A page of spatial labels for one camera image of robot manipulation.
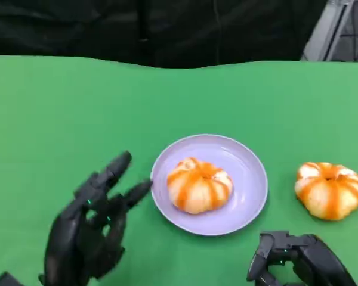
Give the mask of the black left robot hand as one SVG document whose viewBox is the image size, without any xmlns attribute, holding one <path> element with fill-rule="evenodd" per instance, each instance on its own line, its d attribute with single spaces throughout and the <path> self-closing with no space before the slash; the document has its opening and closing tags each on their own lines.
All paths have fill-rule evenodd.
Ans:
<svg viewBox="0 0 358 286">
<path fill-rule="evenodd" d="M 56 216 L 48 235 L 42 285 L 88 285 L 119 263 L 127 213 L 150 191 L 150 179 L 125 194 L 108 196 L 132 160 L 129 151 L 92 173 L 74 192 L 74 199 Z"/>
</svg>

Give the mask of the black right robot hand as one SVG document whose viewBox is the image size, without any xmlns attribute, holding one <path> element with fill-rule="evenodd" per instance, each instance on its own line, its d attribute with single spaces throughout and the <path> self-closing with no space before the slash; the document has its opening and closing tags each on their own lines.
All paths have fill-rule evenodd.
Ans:
<svg viewBox="0 0 358 286">
<path fill-rule="evenodd" d="M 338 256 L 317 235 L 296 236 L 288 231 L 260 233 L 246 280 L 255 285 L 282 285 L 269 267 L 287 262 L 301 280 L 288 285 L 356 285 Z"/>
</svg>

